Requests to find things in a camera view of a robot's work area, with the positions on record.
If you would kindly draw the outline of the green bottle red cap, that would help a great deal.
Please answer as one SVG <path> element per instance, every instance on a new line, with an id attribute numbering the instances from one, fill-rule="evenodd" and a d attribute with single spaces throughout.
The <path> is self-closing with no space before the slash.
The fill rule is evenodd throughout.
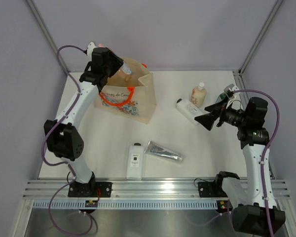
<path id="1" fill-rule="evenodd" d="M 228 95 L 225 92 L 223 92 L 217 97 L 216 104 L 225 103 L 226 101 L 228 101 Z"/>

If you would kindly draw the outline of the orange bottle blue cap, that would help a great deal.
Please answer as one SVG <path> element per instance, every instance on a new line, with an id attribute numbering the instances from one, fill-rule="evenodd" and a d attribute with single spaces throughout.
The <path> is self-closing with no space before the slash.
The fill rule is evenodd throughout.
<path id="1" fill-rule="evenodd" d="M 132 75 L 133 74 L 133 71 L 131 70 L 131 68 L 125 62 L 123 62 L 122 66 L 120 67 L 120 70 L 122 72 L 124 72 L 126 75 Z"/>

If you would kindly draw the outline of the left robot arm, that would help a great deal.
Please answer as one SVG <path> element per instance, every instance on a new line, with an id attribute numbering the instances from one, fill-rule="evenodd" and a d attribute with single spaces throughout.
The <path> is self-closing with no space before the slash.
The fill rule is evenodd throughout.
<path id="1" fill-rule="evenodd" d="M 96 191 L 95 175 L 81 157 L 84 141 L 78 128 L 90 104 L 107 84 L 108 78 L 123 66 L 124 61 L 107 47 L 93 46 L 84 50 L 84 53 L 91 60 L 80 79 L 73 80 L 76 92 L 65 110 L 54 120 L 45 122 L 45 138 L 41 149 L 48 149 L 60 158 L 58 165 L 68 166 L 73 175 L 70 190 L 90 197 Z"/>

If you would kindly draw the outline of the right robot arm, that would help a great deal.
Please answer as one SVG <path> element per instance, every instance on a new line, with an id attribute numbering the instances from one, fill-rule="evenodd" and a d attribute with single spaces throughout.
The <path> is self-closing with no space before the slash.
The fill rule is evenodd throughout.
<path id="1" fill-rule="evenodd" d="M 228 98 L 207 106 L 205 115 L 195 121 L 207 130 L 228 123 L 237 127 L 237 138 L 247 170 L 247 189 L 241 186 L 237 174 L 221 171 L 213 182 L 198 182 L 201 197 L 228 197 L 232 206 L 231 224 L 235 231 L 262 237 L 275 234 L 285 223 L 284 211 L 277 208 L 269 175 L 269 134 L 263 127 L 268 102 L 252 97 L 244 110 L 235 110 Z"/>

